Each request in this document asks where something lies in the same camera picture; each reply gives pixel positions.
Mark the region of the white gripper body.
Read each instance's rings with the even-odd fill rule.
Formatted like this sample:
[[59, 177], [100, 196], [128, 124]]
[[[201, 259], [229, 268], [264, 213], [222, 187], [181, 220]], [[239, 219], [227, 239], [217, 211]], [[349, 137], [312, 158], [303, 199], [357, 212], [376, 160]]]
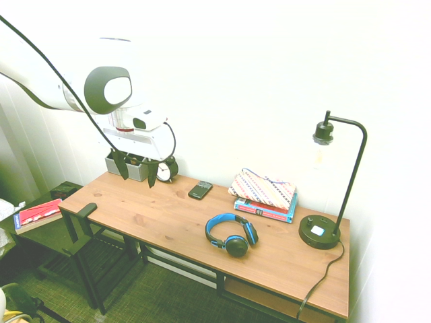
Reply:
[[151, 131], [123, 132], [112, 127], [102, 127], [102, 130], [117, 149], [126, 153], [162, 161], [174, 151], [174, 135], [166, 124]]

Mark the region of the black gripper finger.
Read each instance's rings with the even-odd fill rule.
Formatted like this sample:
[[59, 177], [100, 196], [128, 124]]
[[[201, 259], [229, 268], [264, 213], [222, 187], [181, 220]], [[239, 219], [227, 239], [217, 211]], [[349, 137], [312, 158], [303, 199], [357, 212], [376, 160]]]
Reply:
[[147, 168], [148, 168], [147, 182], [148, 182], [149, 188], [152, 188], [155, 185], [156, 178], [157, 178], [158, 162], [157, 161], [148, 162]]
[[112, 150], [112, 159], [119, 171], [119, 174], [124, 180], [129, 178], [129, 171], [127, 169], [127, 163], [125, 161], [126, 155], [118, 149]]

